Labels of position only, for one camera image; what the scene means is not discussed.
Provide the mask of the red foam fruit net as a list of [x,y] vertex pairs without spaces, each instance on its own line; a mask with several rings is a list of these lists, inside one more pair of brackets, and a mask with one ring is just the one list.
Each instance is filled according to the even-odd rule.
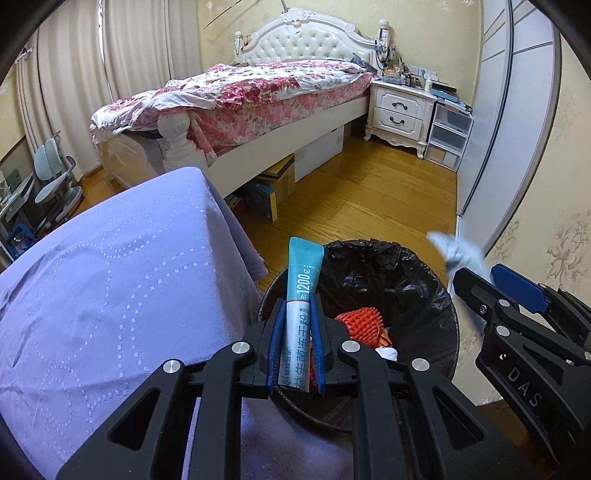
[[376,308],[363,307],[342,313],[335,320],[346,326],[349,337],[356,342],[372,348],[380,346],[384,324],[382,315]]

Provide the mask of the silver white sachet packet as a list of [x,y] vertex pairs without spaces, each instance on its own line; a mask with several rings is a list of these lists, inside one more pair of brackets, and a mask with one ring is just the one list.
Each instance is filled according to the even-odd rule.
[[467,268],[484,279],[490,279],[490,267],[482,251],[473,243],[442,232],[428,232],[427,239],[436,248],[445,263],[450,279],[462,268]]

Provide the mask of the teal white tube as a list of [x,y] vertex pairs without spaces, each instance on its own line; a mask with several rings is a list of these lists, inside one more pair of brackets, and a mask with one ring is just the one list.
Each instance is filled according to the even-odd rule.
[[322,245],[290,238],[279,384],[304,392],[310,389],[311,297],[318,285],[323,258]]

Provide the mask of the orange plastic wrapper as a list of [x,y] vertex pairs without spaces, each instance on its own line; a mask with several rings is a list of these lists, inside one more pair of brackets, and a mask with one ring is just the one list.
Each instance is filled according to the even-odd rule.
[[380,335],[379,347],[380,348],[391,348],[391,347],[393,347],[393,344],[391,342],[391,339],[390,339],[390,337],[388,335],[388,331],[385,328],[382,329],[382,333]]

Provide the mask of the black trash bin with bag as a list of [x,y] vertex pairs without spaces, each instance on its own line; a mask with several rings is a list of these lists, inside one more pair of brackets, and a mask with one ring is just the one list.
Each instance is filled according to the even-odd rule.
[[[451,295],[438,275],[415,252],[396,242],[344,240],[324,245],[324,260],[315,292],[329,318],[375,307],[399,361],[417,357],[429,360],[453,379],[460,349],[460,328]],[[257,320],[266,320],[277,299],[287,295],[286,265],[263,294]],[[298,424],[315,433],[332,436],[352,433],[349,400],[277,388],[274,405]]]

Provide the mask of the purple bed sheet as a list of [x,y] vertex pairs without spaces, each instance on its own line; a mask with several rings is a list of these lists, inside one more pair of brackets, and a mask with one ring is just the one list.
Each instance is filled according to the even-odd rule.
[[1,276],[1,414],[39,473],[59,469],[162,363],[242,339],[263,259],[197,168],[123,191]]

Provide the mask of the translucent plastic drawer unit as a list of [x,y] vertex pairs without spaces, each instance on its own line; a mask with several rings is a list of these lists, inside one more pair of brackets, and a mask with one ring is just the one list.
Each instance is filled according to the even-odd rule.
[[453,172],[462,162],[473,127],[470,111],[453,102],[438,101],[428,135],[425,157]]

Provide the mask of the cardboard box under bed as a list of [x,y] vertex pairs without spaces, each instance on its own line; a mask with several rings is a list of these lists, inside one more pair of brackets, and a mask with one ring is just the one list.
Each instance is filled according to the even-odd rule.
[[262,174],[256,176],[256,181],[270,186],[276,192],[276,202],[283,203],[296,190],[294,154],[287,155],[264,170]]

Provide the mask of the white nightstand with drawers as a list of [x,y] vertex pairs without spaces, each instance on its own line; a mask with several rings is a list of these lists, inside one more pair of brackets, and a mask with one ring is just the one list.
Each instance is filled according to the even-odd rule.
[[363,140],[376,136],[394,147],[415,149],[423,159],[436,102],[424,90],[373,80]]

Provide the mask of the white storage box under bed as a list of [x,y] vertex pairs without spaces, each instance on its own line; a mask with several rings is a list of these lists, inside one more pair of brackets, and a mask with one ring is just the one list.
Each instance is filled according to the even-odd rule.
[[301,181],[315,169],[342,153],[345,126],[341,126],[305,145],[294,153],[295,180]]

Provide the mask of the white study desk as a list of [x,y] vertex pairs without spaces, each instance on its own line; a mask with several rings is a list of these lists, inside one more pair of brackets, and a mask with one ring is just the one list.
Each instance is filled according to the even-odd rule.
[[1,204],[1,239],[6,240],[8,238],[7,225],[16,218],[27,227],[31,227],[31,222],[22,211],[23,207],[27,204],[29,197],[33,191],[37,178],[34,173],[28,175],[16,190],[11,193],[7,199]]

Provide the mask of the light blue desk chair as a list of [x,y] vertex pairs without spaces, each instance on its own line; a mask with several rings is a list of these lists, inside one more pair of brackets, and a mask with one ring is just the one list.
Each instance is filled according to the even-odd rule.
[[73,175],[75,159],[60,149],[60,133],[48,138],[35,151],[33,164],[35,175],[42,183],[35,204],[47,209],[35,231],[40,235],[67,221],[80,205],[84,194]]

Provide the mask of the pink floral quilt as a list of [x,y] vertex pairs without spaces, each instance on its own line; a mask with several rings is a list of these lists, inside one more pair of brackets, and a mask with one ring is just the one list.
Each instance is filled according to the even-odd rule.
[[341,60],[217,64],[99,108],[89,130],[99,144],[125,131],[155,131],[161,115],[184,112],[187,138],[212,165],[226,149],[363,96],[372,80],[368,69]]

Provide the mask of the white bed with tufted headboard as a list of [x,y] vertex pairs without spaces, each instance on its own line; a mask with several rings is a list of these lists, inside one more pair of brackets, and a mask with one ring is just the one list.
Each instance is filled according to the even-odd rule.
[[236,32],[232,64],[99,108],[92,140],[126,188],[197,167],[228,195],[365,115],[378,45],[353,23],[290,8],[249,37]]

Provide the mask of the beige curtains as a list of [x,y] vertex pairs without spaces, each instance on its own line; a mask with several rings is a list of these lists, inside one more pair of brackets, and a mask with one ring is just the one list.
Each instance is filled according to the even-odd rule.
[[100,165],[89,130],[96,110],[200,70],[197,2],[66,1],[14,66],[28,146],[57,135],[80,179]]

